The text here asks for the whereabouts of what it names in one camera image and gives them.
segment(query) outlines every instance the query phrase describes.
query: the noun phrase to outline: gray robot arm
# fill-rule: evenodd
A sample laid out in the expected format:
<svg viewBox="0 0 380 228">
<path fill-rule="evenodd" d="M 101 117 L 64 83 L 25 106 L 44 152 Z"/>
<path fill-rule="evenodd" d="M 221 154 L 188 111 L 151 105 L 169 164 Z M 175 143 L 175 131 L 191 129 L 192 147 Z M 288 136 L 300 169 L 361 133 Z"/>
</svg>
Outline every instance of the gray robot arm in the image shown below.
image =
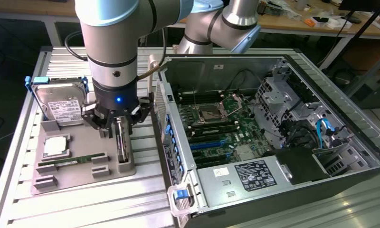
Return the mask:
<svg viewBox="0 0 380 228">
<path fill-rule="evenodd" d="M 221 0 L 195 0 L 177 53 L 212 54 L 213 43 L 244 53 L 260 31 L 257 4 L 259 0 L 231 0 L 223 9 Z"/>
<path fill-rule="evenodd" d="M 116 117 L 141 122 L 152 108 L 152 94 L 137 98 L 137 40 L 175 24 L 191 12 L 193 0 L 76 0 L 96 104 L 83 118 L 109 129 Z"/>
<path fill-rule="evenodd" d="M 212 42 L 243 53 L 256 39 L 259 0 L 76 0 L 96 103 L 83 109 L 95 129 L 124 116 L 143 122 L 153 97 L 137 98 L 137 40 L 188 15 L 179 53 L 212 53 Z"/>
</svg>

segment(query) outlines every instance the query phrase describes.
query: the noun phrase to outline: hard drive label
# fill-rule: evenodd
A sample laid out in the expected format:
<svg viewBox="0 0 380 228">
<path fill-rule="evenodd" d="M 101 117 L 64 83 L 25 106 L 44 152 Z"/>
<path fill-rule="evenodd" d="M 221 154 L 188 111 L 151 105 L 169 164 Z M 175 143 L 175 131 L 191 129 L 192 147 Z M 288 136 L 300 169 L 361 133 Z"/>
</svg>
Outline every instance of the hard drive label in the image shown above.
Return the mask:
<svg viewBox="0 0 380 228">
<path fill-rule="evenodd" d="M 264 160 L 236 165 L 235 169 L 247 191 L 255 191 L 277 185 Z"/>
<path fill-rule="evenodd" d="M 49 109 L 52 111 L 55 120 L 59 123 L 83 120 L 81 109 L 80 109 L 77 100 L 48 102 L 48 105 L 49 105 Z"/>
</svg>

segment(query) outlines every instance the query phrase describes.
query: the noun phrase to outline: green circuit board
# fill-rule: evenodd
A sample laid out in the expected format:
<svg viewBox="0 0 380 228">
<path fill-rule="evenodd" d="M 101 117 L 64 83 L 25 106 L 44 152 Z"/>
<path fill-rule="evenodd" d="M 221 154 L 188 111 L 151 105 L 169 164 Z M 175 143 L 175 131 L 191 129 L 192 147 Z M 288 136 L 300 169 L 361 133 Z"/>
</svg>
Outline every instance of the green circuit board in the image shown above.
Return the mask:
<svg viewBox="0 0 380 228">
<path fill-rule="evenodd" d="M 179 111 L 197 168 L 259 158 L 272 149 L 239 95 L 224 94 L 216 103 L 179 104 Z M 197 149 L 207 144 L 213 146 Z"/>
</svg>

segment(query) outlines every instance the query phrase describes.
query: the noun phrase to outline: workbench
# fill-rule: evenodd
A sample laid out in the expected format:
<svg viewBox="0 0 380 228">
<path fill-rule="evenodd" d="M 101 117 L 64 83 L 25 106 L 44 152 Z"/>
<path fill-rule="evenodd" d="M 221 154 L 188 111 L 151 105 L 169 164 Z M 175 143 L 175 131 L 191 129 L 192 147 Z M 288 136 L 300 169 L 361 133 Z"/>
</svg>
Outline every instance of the workbench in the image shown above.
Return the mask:
<svg viewBox="0 0 380 228">
<path fill-rule="evenodd" d="M 73 48 L 85 56 L 85 49 Z M 139 48 L 139 74 L 148 70 L 151 54 L 161 54 L 160 47 Z M 215 54 L 227 54 L 215 48 Z M 303 69 L 321 72 L 301 53 L 292 49 L 251 48 L 247 54 L 288 54 Z M 76 59 L 64 47 L 41 51 L 33 76 L 87 76 L 92 90 L 88 63 Z M 323 88 L 333 86 L 323 77 Z M 139 81 L 139 96 L 148 92 L 148 79 Z M 37 148 L 41 111 L 27 94 L 12 144 L 0 177 L 0 228 L 75 228 L 175 226 L 165 195 L 165 184 L 152 120 L 133 128 L 132 147 L 137 173 L 133 176 L 31 195 L 31 179 Z M 380 225 L 380 175 L 357 184 L 332 198 L 285 210 L 233 226 L 241 227 L 372 227 Z"/>
<path fill-rule="evenodd" d="M 287 0 L 287 2 L 293 9 L 296 3 L 291 0 Z M 309 4 L 320 9 L 324 9 L 325 11 L 332 10 L 333 14 L 339 14 L 340 12 L 336 6 L 323 3 L 321 0 L 309 0 Z M 295 12 L 300 13 L 303 16 L 308 14 L 307 11 L 295 10 Z M 53 46 L 63 46 L 63 41 L 60 39 L 55 23 L 79 23 L 75 12 L 75 0 L 68 0 L 67 3 L 52 2 L 48 0 L 0 0 L 0 18 L 43 21 Z M 367 21 L 365 17 L 360 17 L 360 19 L 360 24 L 353 24 L 349 29 L 344 29 L 341 32 L 341 40 L 335 46 L 329 56 L 324 60 L 320 69 L 324 69 L 329 66 L 347 43 L 353 38 L 355 33 L 359 31 Z M 185 21 L 185 19 L 181 20 L 180 23 L 171 25 L 171 27 L 184 28 Z M 261 32 L 264 33 L 333 37 L 339 32 L 339 29 L 329 29 L 328 27 L 312 28 L 305 25 L 303 21 L 288 19 L 285 16 L 260 16 L 259 24 L 261 25 Z M 371 25 L 361 35 L 361 38 L 380 39 L 380 29 Z"/>
</svg>

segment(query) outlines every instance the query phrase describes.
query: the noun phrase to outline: wooden desk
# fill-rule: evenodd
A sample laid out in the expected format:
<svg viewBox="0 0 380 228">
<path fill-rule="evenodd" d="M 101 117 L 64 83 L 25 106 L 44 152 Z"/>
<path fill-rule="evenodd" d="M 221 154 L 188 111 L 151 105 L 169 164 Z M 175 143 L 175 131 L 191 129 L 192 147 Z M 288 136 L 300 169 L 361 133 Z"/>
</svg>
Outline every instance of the wooden desk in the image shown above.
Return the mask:
<svg viewBox="0 0 380 228">
<path fill-rule="evenodd" d="M 295 10 L 295 2 L 285 0 L 291 5 L 295 12 L 300 13 L 303 17 L 308 16 L 308 11 Z M 332 4 L 323 3 L 321 0 L 309 0 L 309 5 L 324 9 L 324 11 L 333 11 L 333 14 L 339 14 L 340 10 Z M 0 18 L 5 19 L 25 19 L 25 20 L 40 20 L 45 23 L 48 35 L 53 46 L 63 46 L 63 42 L 59 38 L 57 29 L 55 26 L 56 22 L 76 22 L 75 12 L 75 0 L 68 0 L 67 3 L 52 2 L 48 0 L 0 0 Z M 365 17 L 360 17 L 361 23 L 353 24 L 349 29 L 344 29 L 340 34 L 341 40 L 337 43 L 332 53 L 324 61 L 320 68 L 328 67 L 335 57 L 339 55 L 345 44 L 349 42 L 355 33 L 361 28 L 364 22 L 368 20 Z M 180 23 L 172 25 L 172 27 L 185 27 L 185 19 Z M 261 32 L 280 33 L 280 34 L 296 34 L 296 35 L 311 35 L 311 36 L 336 36 L 339 29 L 329 29 L 328 27 L 313 28 L 304 24 L 303 21 L 288 19 L 285 16 L 259 16 L 259 24 L 261 26 Z M 373 25 L 368 27 L 361 38 L 380 39 L 380 29 Z"/>
</svg>

